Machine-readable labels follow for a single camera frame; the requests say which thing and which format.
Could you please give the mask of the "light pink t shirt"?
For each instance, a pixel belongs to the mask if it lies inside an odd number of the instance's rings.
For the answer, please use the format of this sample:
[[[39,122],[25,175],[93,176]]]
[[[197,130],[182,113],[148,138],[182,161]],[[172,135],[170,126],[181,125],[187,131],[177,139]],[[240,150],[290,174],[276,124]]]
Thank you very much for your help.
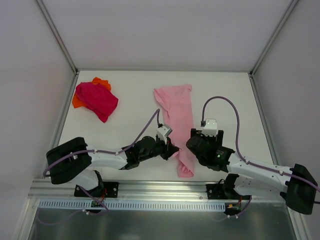
[[[154,89],[155,100],[162,107],[164,123],[172,129],[169,135],[171,142],[179,148],[173,156],[178,161],[177,175],[180,178],[192,178],[195,175],[196,159],[186,146],[194,128],[191,92],[190,84]]]

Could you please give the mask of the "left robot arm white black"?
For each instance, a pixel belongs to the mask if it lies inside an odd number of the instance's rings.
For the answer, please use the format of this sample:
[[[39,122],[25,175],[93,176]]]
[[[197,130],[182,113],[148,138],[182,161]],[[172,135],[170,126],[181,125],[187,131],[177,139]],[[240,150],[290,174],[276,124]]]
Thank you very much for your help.
[[[46,153],[48,166],[43,176],[49,177],[53,185],[75,184],[76,197],[84,196],[85,192],[99,197],[105,192],[105,186],[97,167],[131,170],[156,157],[168,160],[178,151],[168,137],[145,136],[114,152],[91,149],[83,137],[76,137]]]

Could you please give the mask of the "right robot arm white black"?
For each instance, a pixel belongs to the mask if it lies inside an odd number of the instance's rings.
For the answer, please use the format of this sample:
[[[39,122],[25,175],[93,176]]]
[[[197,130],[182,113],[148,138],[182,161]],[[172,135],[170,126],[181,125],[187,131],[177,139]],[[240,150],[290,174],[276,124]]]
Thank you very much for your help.
[[[283,200],[300,214],[312,214],[318,183],[305,166],[287,167],[240,157],[235,150],[222,145],[223,135],[222,130],[208,136],[193,128],[186,147],[202,166],[227,173],[221,187],[226,198],[256,196]]]

